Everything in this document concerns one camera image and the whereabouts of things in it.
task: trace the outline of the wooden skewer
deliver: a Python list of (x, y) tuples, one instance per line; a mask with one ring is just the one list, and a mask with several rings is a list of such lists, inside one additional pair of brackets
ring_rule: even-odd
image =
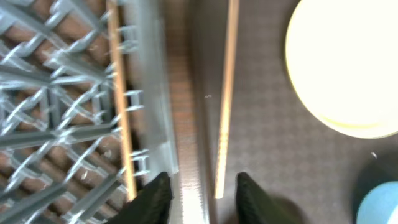
[(231, 119), (232, 93), (234, 86), (238, 18), (239, 0), (229, 0), (228, 25), (224, 56), (223, 95), (221, 99), (220, 131), (218, 136), (218, 159), (215, 185), (216, 199), (223, 198), (224, 196), (226, 158), (229, 138), (229, 122)]
[(111, 61), (115, 64), (115, 91), (114, 97), (116, 99), (116, 111), (120, 115), (119, 127), (121, 127), (121, 155), (123, 157), (123, 164), (126, 168), (124, 172), (127, 183), (127, 201), (133, 200), (137, 196), (136, 180), (134, 179), (134, 166), (131, 162), (131, 132), (129, 126), (129, 117), (126, 111), (127, 99), (124, 96), (126, 92), (126, 83), (124, 76), (124, 62), (121, 56), (119, 45), (119, 11), (118, 6), (113, 1), (106, 1), (108, 11), (111, 13), (108, 19), (109, 41), (111, 47)]

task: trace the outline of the gray floor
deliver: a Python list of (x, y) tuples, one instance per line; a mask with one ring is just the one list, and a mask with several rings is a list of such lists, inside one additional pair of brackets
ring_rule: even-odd
[[(359, 173), (368, 162), (398, 148), (397, 135), (375, 140), (345, 136), (303, 107), (283, 55), (287, 24), (297, 3), (241, 1), (225, 196), (215, 202), (220, 224), (236, 222), (235, 177), (242, 171), (268, 192), (296, 204), (304, 223), (352, 223)], [(206, 120), (214, 174), (226, 1), (197, 6), (195, 18), (194, 39), (200, 40), (196, 67), (203, 85), (200, 113)]]

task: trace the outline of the blue bowl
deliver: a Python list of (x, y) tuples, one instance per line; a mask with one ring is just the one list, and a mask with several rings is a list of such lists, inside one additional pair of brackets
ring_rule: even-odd
[(356, 223), (398, 223), (398, 181), (373, 188), (359, 206)]

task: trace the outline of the white plate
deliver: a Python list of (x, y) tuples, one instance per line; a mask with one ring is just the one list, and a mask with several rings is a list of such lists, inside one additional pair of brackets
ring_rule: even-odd
[(398, 1), (302, 0), (285, 56), (302, 103), (358, 138), (398, 132)]

